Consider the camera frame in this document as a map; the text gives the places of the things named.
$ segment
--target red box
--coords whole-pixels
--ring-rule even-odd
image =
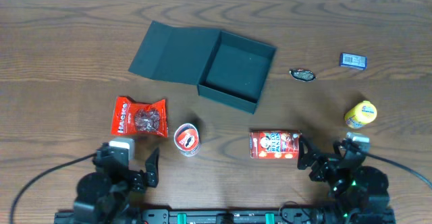
[[[298,130],[257,130],[249,133],[253,159],[297,159]]]

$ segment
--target box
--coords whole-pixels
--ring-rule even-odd
[[[129,72],[197,85],[198,94],[254,113],[276,48],[213,28],[153,21]]]
[[[249,133],[253,159],[297,159],[300,131],[256,130]]]

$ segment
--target round container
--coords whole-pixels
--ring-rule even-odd
[[[174,144],[183,155],[196,155],[201,148],[198,130],[191,123],[182,124],[174,133]]]
[[[348,127],[358,129],[371,123],[377,118],[377,108],[369,101],[363,101],[345,114]]]

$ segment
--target green clip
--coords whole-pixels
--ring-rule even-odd
[[[186,224],[186,214],[177,215],[177,224]]]
[[[265,214],[265,224],[275,224],[275,214],[273,213]]]

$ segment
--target small blue package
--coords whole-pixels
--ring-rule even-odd
[[[361,55],[348,53],[340,54],[340,66],[364,70],[367,67],[367,58]]]

